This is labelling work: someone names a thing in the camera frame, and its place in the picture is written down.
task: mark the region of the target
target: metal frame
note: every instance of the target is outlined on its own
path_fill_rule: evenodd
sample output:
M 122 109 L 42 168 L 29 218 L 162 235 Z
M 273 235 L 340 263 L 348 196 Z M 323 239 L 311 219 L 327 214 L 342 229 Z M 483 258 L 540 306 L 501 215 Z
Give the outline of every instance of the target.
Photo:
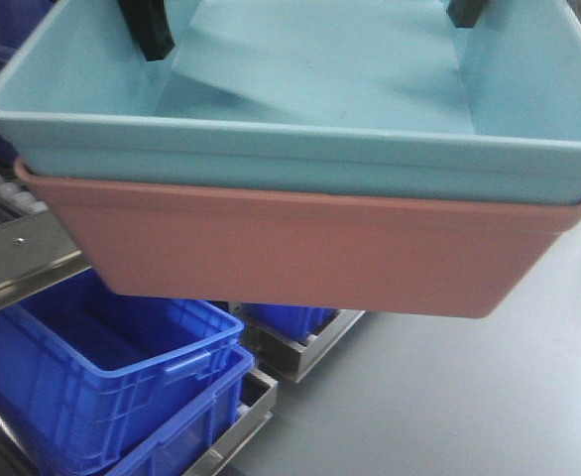
M 50 212 L 0 224 L 0 309 L 89 267 Z
M 364 310 L 339 310 L 302 343 L 257 322 L 239 303 L 231 303 L 230 309 L 247 323 L 242 344 L 263 364 L 295 383 L 299 383 L 365 313 Z

